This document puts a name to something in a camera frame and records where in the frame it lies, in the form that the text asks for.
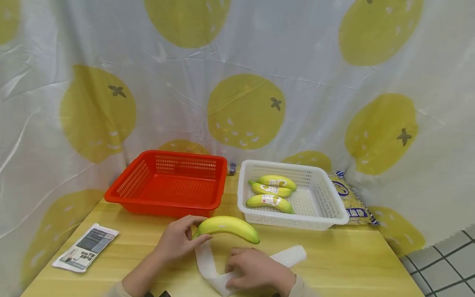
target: yellow circle pattern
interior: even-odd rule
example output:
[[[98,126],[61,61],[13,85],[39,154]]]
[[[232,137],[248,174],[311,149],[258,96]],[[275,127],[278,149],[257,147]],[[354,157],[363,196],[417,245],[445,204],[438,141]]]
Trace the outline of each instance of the yellow circle pattern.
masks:
[[[208,150],[201,144],[191,142],[186,139],[175,139],[169,141],[158,148],[160,151],[179,152],[179,153],[197,153],[209,155]]]
[[[157,31],[181,48],[209,44],[221,30],[230,0],[144,0]]]
[[[408,97],[382,94],[351,120],[345,146],[356,161],[356,170],[378,175],[393,166],[418,134],[416,109]]]
[[[385,62],[414,32],[422,6],[423,0],[356,0],[340,24],[343,58],[356,66]]]
[[[318,151],[305,151],[296,153],[295,155],[285,158],[282,162],[319,167],[326,172],[332,171],[332,161],[330,161],[330,158],[324,153]]]
[[[59,108],[63,132],[85,159],[99,163],[122,151],[135,127],[135,101],[125,83],[104,70],[74,65]]]
[[[0,45],[12,40],[18,31],[21,15],[20,0],[0,1]]]
[[[64,195],[51,205],[23,258],[23,288],[33,281],[103,197],[103,191],[87,189]]]
[[[228,77],[209,96],[209,132],[219,142],[237,148],[253,150],[271,142],[284,116],[284,95],[258,75]]]
[[[424,236],[396,211],[382,206],[371,206],[368,209],[380,223],[378,230],[398,257],[425,246]]]

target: white curtain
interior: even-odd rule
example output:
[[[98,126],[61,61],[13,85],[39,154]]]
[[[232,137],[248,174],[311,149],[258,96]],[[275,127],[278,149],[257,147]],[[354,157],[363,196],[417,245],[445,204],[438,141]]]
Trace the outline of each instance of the white curtain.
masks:
[[[474,223],[471,0],[3,0],[0,295],[140,152],[346,170],[398,255]]]

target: yellow banana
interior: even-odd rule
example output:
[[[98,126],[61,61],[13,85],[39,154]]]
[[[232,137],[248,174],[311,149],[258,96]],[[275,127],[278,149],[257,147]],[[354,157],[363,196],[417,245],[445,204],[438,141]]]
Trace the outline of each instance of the yellow banana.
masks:
[[[201,234],[215,233],[231,233],[253,244],[261,241],[254,227],[243,220],[229,216],[217,216],[205,220],[199,225],[192,239]]]
[[[279,196],[264,194],[256,195],[246,202],[248,207],[257,207],[257,206],[272,206],[275,209],[278,209],[285,213],[294,213],[294,209],[289,201]]]
[[[292,189],[289,188],[277,188],[253,181],[249,181],[249,184],[251,185],[251,189],[257,194],[274,194],[282,198],[287,198],[293,192]]]
[[[259,177],[256,181],[261,184],[266,184],[269,186],[275,187],[286,187],[293,191],[297,190],[297,185],[291,179],[286,178],[285,176],[268,174]]]

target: person's right hand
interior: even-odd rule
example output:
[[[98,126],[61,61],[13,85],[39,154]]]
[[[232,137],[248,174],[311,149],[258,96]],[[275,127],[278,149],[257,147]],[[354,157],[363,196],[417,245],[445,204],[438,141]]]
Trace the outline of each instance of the person's right hand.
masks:
[[[287,297],[295,284],[295,274],[257,249],[233,248],[226,264],[226,272],[235,270],[240,277],[226,284],[235,289],[270,286],[280,296]]]

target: red plastic basket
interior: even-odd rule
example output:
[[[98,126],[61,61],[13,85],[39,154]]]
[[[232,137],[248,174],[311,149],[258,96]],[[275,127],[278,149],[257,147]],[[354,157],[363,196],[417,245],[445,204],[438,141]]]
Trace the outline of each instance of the red plastic basket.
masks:
[[[223,157],[146,151],[122,172],[104,197],[135,213],[210,217],[221,203],[226,166]]]

